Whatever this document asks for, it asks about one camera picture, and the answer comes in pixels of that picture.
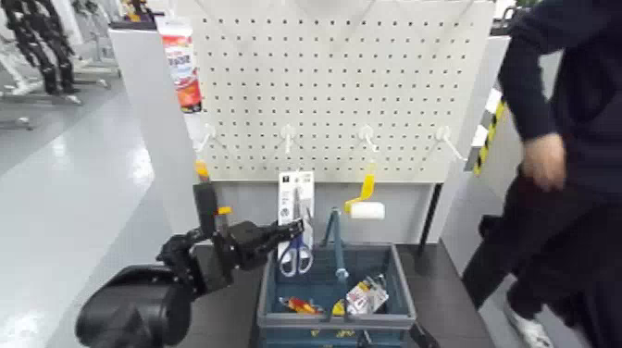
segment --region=white pegboard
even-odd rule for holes
[[[490,1],[185,0],[193,21],[202,157],[214,180],[443,182],[491,26]],[[287,155],[281,130],[295,128]],[[358,132],[374,131],[374,154]]]

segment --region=blue scissors handle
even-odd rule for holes
[[[311,249],[298,236],[285,249],[279,260],[279,270],[285,277],[294,277],[305,274],[313,265]]]

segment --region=metal pole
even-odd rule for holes
[[[432,226],[432,220],[434,219],[434,213],[436,212],[436,206],[439,203],[439,197],[441,196],[442,184],[437,183],[434,185],[434,192],[432,193],[432,200],[429,202],[428,214],[426,215],[426,223],[423,225],[423,232],[419,239],[419,247],[417,248],[417,255],[423,255],[423,251],[426,248],[428,242],[429,228]]]

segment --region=plastic basket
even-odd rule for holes
[[[342,254],[350,274],[347,291],[365,276],[384,274],[390,297],[380,311],[371,315],[330,318],[291,313],[279,302],[280,297],[313,299],[314,305],[320,305],[328,312],[343,298],[342,284],[335,277],[334,245],[314,248],[315,261],[311,269],[293,278],[280,274],[273,255],[264,271],[257,308],[259,346],[402,346],[404,335],[415,323],[417,314],[397,250],[392,244],[346,244]],[[361,343],[364,335],[371,344]]]

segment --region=paint roller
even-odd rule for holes
[[[343,210],[350,218],[384,219],[384,204],[381,202],[367,202],[367,199],[371,198],[371,195],[374,193],[374,167],[375,164],[371,163],[361,186],[361,194],[355,199],[345,202]]]

